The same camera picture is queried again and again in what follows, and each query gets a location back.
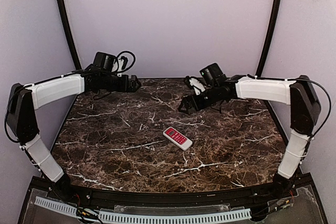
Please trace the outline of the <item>left black frame post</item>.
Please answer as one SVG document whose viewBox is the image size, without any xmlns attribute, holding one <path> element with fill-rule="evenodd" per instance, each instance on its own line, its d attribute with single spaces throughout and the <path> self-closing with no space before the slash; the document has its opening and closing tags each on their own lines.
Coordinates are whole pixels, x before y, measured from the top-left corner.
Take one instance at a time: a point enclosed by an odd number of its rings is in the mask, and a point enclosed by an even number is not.
<svg viewBox="0 0 336 224">
<path fill-rule="evenodd" d="M 64 30 L 66 42 L 68 45 L 68 49 L 70 52 L 73 65 L 76 70 L 80 70 L 82 69 L 82 65 L 79 59 L 79 55 L 78 55 L 77 48 L 75 45 L 75 40 L 72 34 L 65 0 L 56 0 L 56 1 L 57 1 L 58 11 L 59 11 L 62 27 Z"/>
</svg>

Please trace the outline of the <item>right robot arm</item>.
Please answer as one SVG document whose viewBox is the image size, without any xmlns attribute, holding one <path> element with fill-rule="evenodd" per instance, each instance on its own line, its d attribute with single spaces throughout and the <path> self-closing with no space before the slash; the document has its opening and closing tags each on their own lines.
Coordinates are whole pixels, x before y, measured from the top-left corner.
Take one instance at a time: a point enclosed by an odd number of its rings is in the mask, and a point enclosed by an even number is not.
<svg viewBox="0 0 336 224">
<path fill-rule="evenodd" d="M 194 90 L 194 94 L 182 98 L 179 112 L 191 114 L 217 102 L 232 99 L 274 101 L 290 106 L 290 138 L 272 180 L 271 193 L 280 198 L 293 186 L 296 171 L 318 133 L 314 127 L 321 112 L 321 104 L 314 89 L 316 82 L 305 75 L 290 79 L 249 74 L 227 77 L 217 63 L 203 68 L 200 74 L 203 82 L 196 77 L 184 78 L 184 83 Z"/>
</svg>

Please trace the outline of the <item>black front rail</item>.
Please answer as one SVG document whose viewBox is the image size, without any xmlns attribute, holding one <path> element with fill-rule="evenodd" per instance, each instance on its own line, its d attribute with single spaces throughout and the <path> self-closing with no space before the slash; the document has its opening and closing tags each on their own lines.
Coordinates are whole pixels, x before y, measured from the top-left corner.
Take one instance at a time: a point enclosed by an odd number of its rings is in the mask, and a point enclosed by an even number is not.
<svg viewBox="0 0 336 224">
<path fill-rule="evenodd" d="M 196 207 L 229 204 L 232 207 L 258 207 L 275 200 L 271 184 L 200 193 L 132 193 L 68 185 L 67 196 L 80 200 L 80 206 L 113 207 Z"/>
</svg>

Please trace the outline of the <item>right black frame post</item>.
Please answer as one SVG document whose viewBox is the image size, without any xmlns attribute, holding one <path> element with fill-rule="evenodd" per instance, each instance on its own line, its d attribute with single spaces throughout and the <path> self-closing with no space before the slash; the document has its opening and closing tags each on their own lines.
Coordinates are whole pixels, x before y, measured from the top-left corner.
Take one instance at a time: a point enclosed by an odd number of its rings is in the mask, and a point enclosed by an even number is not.
<svg viewBox="0 0 336 224">
<path fill-rule="evenodd" d="M 269 49 L 270 49 L 271 42 L 272 42 L 272 37 L 273 37 L 275 26 L 276 26 L 280 2 L 281 0 L 273 0 L 273 3 L 272 3 L 270 19 L 269 19 L 266 36 L 265 36 L 265 41 L 264 41 L 263 49 L 261 51 L 261 55 L 259 58 L 257 70 L 256 70 L 257 76 L 262 75 L 265 64 L 266 64 L 266 60 L 267 60 Z"/>
</svg>

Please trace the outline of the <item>white red remote control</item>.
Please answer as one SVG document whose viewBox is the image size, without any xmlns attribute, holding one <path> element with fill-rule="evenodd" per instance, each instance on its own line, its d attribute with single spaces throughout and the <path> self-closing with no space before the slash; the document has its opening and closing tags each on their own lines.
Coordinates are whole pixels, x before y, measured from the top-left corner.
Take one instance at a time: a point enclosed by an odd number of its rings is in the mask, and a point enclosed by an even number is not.
<svg viewBox="0 0 336 224">
<path fill-rule="evenodd" d="M 168 127 L 163 131 L 163 135 L 183 151 L 188 150 L 193 142 L 173 127 Z"/>
</svg>

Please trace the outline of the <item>black frame post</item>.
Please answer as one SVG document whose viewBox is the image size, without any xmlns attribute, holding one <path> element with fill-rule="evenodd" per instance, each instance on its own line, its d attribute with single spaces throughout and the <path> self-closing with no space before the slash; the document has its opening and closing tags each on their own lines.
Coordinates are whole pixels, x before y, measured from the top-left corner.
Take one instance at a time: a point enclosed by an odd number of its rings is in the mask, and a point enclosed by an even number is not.
<svg viewBox="0 0 336 224">
<path fill-rule="evenodd" d="M 82 69 L 82 65 L 79 59 L 79 55 L 78 55 L 77 48 L 75 45 L 75 40 L 72 34 L 65 0 L 56 0 L 56 1 L 57 1 L 58 11 L 59 11 L 62 27 L 64 30 L 66 42 L 68 45 L 68 49 L 70 52 L 73 65 L 76 70 L 80 70 Z"/>
<path fill-rule="evenodd" d="M 257 76 L 262 75 L 265 64 L 266 64 L 266 60 L 267 60 L 269 49 L 270 49 L 271 42 L 272 42 L 272 37 L 273 37 L 275 26 L 276 26 L 280 2 L 281 0 L 273 0 L 273 3 L 272 3 L 270 19 L 269 19 L 266 36 L 265 36 L 265 41 L 264 41 L 263 49 L 261 51 L 261 55 L 259 58 L 257 70 L 256 70 Z"/>
</svg>

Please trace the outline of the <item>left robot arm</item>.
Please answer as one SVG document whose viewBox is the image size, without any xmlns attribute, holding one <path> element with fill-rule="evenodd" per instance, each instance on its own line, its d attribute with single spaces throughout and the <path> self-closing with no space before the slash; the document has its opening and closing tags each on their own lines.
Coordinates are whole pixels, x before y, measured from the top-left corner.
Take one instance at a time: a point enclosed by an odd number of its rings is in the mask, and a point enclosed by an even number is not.
<svg viewBox="0 0 336 224">
<path fill-rule="evenodd" d="M 133 66 L 128 64 L 127 55 L 135 57 L 130 51 L 122 51 L 116 56 L 97 52 L 93 63 L 85 69 L 36 83 L 16 83 L 12 86 L 5 112 L 4 130 L 12 131 L 14 137 L 9 140 L 18 143 L 51 182 L 67 185 L 69 177 L 41 139 L 36 110 L 54 101 L 85 92 L 136 92 L 141 83 L 137 76 L 126 74 Z"/>
</svg>

